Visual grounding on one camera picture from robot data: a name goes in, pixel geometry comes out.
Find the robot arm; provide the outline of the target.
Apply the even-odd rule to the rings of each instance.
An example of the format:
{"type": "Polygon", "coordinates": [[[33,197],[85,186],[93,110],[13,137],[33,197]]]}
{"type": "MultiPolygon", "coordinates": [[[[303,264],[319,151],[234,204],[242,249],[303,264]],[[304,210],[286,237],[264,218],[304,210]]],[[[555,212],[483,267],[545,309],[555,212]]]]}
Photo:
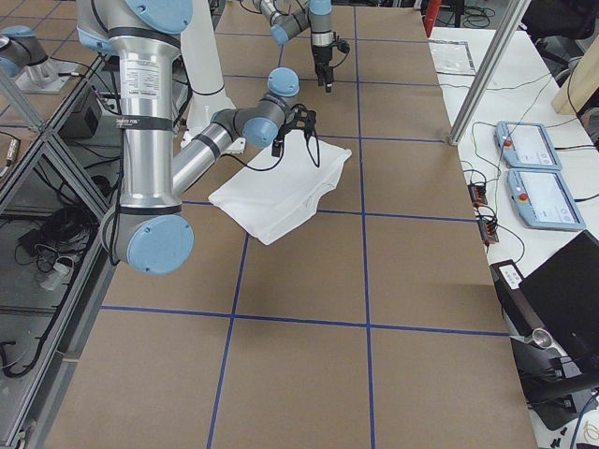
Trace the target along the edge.
{"type": "Polygon", "coordinates": [[[80,1],[77,11],[80,43],[119,62],[121,165],[101,242],[112,263],[168,274],[195,240],[181,194],[238,139],[282,156],[288,133],[314,136],[316,114],[288,68],[270,73],[254,106],[233,105],[204,1],[80,1]]]}
{"type": "Polygon", "coordinates": [[[283,46],[305,30],[311,34],[311,52],[314,60],[314,72],[319,86],[330,93],[334,83],[332,65],[333,50],[337,49],[345,56],[350,46],[345,39],[338,36],[332,27],[332,4],[325,0],[298,1],[299,8],[291,12],[283,12],[275,1],[257,0],[252,4],[258,14],[263,15],[270,24],[270,35],[275,42],[283,46]]]}

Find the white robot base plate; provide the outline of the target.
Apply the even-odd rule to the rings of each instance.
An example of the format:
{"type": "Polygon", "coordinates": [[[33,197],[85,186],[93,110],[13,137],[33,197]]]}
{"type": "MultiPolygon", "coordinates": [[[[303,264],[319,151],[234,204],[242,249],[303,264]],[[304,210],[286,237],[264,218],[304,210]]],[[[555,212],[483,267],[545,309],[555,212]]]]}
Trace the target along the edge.
{"type": "Polygon", "coordinates": [[[191,105],[188,111],[186,120],[186,130],[183,133],[182,143],[183,149],[187,144],[192,142],[192,139],[199,134],[211,136],[211,139],[221,145],[219,140],[228,138],[230,144],[223,147],[221,153],[229,153],[241,155],[245,151],[245,138],[231,138],[231,132],[220,123],[212,121],[213,116],[224,109],[234,109],[235,105],[226,95],[225,90],[221,90],[216,94],[196,94],[193,93],[191,105]]]}

